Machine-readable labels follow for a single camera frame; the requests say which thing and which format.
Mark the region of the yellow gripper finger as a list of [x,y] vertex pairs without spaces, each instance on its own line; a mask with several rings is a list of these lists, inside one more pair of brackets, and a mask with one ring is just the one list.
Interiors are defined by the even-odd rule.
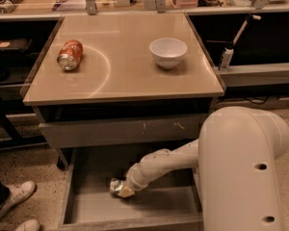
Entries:
[[118,188],[118,196],[121,197],[121,198],[127,198],[127,197],[130,197],[130,196],[134,195],[134,194],[135,194],[135,191],[132,190],[127,185],[121,185]]

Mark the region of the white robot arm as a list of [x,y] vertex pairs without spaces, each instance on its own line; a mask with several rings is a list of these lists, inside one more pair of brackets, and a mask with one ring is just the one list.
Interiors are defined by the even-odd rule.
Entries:
[[278,115],[245,107],[218,109],[197,140],[145,155],[117,188],[129,197],[166,173],[198,168],[205,231],[283,231],[275,158],[289,147]]

